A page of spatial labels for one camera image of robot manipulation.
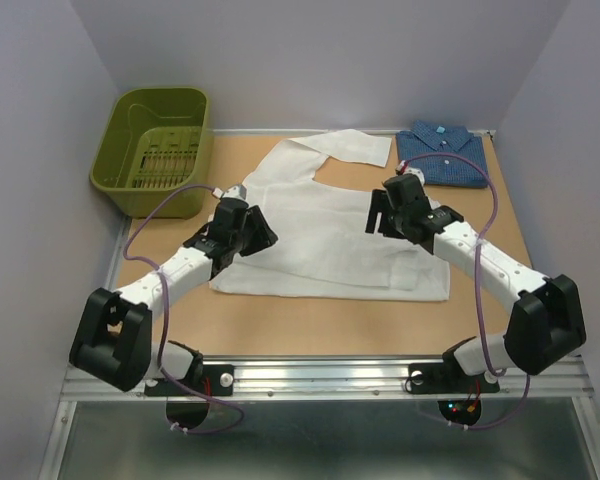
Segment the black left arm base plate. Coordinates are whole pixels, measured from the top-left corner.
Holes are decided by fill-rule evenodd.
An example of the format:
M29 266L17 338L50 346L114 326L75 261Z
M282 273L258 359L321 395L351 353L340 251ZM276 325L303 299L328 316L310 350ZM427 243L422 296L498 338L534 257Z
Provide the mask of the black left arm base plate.
M235 367L232 364L198 363L191 366L179 382L208 396L230 397L233 395L234 378ZM169 380L160 378L154 385L146 383L144 394L149 397L184 397L187 392Z

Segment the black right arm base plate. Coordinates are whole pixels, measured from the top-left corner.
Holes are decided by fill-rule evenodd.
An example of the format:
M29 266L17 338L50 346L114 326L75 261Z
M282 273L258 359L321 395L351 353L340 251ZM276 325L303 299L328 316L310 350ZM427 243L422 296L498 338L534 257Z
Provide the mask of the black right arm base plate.
M500 385L489 383L483 374L469 376L443 362L418 362L409 365L405 390L413 395L498 393Z

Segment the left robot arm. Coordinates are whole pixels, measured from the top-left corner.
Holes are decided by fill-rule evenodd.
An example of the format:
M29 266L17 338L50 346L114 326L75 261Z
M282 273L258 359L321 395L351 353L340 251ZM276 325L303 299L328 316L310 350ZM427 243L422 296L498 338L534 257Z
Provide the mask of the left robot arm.
M165 263L118 290L89 295L69 363L124 392L150 378L168 380L182 394L202 390L202 354L178 342L154 343L153 322L167 320L169 307L215 279L235 256L259 253L277 240L259 206L221 199L212 219Z

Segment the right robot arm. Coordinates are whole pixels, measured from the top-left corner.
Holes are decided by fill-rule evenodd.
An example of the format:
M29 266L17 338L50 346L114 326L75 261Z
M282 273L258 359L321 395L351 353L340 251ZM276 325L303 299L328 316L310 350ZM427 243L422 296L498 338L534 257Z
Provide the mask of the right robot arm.
M465 273L475 294L488 292L509 315L504 332L466 340L440 366L443 384L462 390L476 375L518 368L535 376L586 341L580 296L565 275L549 277L485 240L448 206L434 208L421 179L405 173L371 194L366 230L403 239Z

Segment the white long sleeve shirt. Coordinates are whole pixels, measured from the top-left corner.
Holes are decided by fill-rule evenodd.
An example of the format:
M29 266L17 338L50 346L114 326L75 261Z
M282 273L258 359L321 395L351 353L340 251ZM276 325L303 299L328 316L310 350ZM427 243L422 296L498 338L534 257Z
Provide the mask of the white long sleeve shirt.
M406 240L366 233L371 195L315 181L329 159L384 167L392 141L341 130L280 141L243 181L277 235L211 283L227 294L444 302L450 267Z

